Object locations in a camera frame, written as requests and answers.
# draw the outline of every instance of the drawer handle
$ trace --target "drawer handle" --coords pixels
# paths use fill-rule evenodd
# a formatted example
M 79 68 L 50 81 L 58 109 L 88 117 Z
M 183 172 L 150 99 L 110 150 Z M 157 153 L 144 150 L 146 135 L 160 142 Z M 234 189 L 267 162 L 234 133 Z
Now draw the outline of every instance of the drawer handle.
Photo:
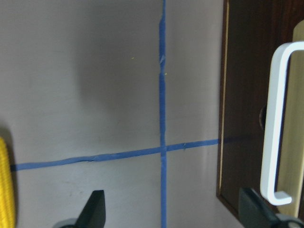
M 271 60 L 260 191 L 275 206 L 292 202 L 292 197 L 286 192 L 275 192 L 275 181 L 287 64 L 290 55 L 298 50 L 304 50 L 304 41 L 282 44 Z

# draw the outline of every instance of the white handle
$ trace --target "white handle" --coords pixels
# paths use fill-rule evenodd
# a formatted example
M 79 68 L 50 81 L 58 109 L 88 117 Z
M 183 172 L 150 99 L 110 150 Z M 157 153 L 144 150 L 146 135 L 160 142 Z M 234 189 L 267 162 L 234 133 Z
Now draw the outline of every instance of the white handle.
M 282 44 L 275 50 L 270 67 L 260 190 L 262 196 L 275 206 L 292 201 L 284 191 L 275 192 L 275 181 L 287 64 L 290 55 L 297 50 L 304 50 L 304 41 Z

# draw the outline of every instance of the horizontal blue tape strip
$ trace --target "horizontal blue tape strip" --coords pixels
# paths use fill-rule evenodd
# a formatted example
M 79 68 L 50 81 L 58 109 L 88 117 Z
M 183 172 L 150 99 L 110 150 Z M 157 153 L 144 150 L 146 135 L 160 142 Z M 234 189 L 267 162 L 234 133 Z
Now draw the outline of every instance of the horizontal blue tape strip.
M 214 139 L 214 140 L 206 140 L 206 141 L 198 141 L 198 142 L 179 143 L 179 144 L 167 146 L 167 151 L 176 151 L 176 150 L 193 148 L 193 147 L 216 145 L 216 144 L 218 144 L 218 142 L 219 142 L 218 139 Z M 122 159 L 122 158 L 131 158 L 131 157 L 136 157 L 136 156 L 155 154 L 155 153 L 160 153 L 160 152 L 161 152 L 161 148 L 155 147 L 155 148 L 143 149 L 143 150 L 137 150 L 137 151 L 68 158 L 68 159 L 63 159 L 63 160 L 59 160 L 59 161 L 21 163 L 21 164 L 11 165 L 10 169 L 12 171 L 20 171 L 20 170 L 45 168 L 45 167 L 50 167 L 50 166 L 68 165 L 68 164 L 86 162 L 86 161 L 87 162 L 98 162 L 98 161 L 102 162 L 102 161 L 110 161 L 110 160 L 116 160 L 116 159 Z

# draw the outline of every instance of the vertical blue tape strip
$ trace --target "vertical blue tape strip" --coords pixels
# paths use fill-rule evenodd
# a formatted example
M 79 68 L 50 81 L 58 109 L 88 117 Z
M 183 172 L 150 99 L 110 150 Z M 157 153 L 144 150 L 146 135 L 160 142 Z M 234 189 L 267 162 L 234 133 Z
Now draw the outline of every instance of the vertical blue tape strip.
M 160 142 L 161 142 L 161 228 L 167 227 L 167 148 L 166 148 L 166 0 L 162 2 L 162 18 L 159 24 L 160 33 Z

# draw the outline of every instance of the cabinet handle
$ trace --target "cabinet handle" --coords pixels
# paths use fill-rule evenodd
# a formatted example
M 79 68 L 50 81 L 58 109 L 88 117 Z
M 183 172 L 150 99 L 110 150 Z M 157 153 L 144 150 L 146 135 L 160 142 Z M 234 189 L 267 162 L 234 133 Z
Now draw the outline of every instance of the cabinet handle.
M 271 60 L 260 191 L 275 206 L 292 202 L 292 197 L 286 192 L 275 192 L 275 181 L 287 64 L 290 55 L 298 50 L 304 50 L 304 41 L 282 44 Z

